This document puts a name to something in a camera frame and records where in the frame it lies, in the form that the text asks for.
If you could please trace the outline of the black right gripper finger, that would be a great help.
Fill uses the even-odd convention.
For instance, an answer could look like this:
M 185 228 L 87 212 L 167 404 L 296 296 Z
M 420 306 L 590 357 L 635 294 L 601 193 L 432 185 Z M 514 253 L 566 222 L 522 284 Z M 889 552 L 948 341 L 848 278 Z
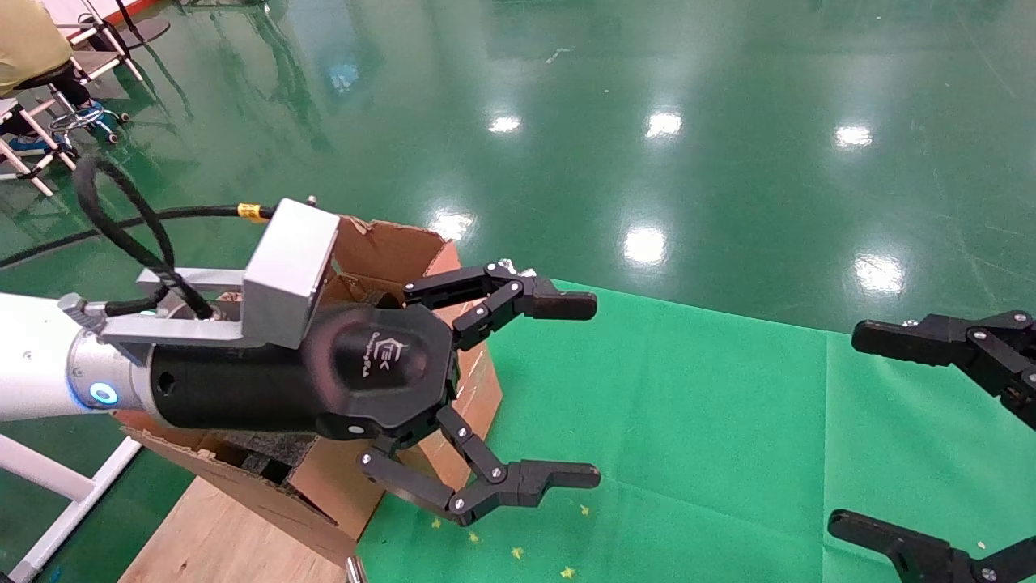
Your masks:
M 1035 573 L 1035 538 L 977 560 L 947 540 L 866 514 L 837 509 L 826 528 L 834 538 L 885 555 L 902 582 L 1021 582 Z
M 954 366 L 1029 428 L 1035 428 L 1035 322 L 1025 311 L 982 320 L 928 314 L 902 324 L 865 320 L 851 346 L 859 353 L 934 368 Z

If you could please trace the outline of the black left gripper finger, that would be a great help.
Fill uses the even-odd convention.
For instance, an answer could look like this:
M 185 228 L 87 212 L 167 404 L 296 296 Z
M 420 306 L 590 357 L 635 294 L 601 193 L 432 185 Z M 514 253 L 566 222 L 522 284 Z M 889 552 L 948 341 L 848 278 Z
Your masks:
M 484 263 L 404 284 L 406 305 L 430 310 L 473 302 L 452 321 L 452 346 L 468 351 L 519 315 L 534 320 L 589 321 L 598 310 L 591 292 L 562 291 L 554 280 L 521 275 L 503 263 Z
M 552 487 L 599 487 L 601 473 L 588 462 L 522 460 L 503 464 L 454 407 L 435 414 L 434 427 L 461 455 L 474 480 L 455 490 L 395 458 L 401 442 L 378 436 L 358 456 L 359 470 L 388 493 L 459 526 L 470 526 L 503 507 L 537 507 Z

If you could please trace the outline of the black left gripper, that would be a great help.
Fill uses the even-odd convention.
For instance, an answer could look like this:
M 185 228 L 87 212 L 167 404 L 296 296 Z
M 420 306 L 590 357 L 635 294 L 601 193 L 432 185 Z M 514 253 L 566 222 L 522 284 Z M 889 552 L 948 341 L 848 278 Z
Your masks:
M 321 309 L 297 348 L 157 346 L 151 393 L 171 427 L 418 442 L 456 395 L 454 333 L 426 307 Z

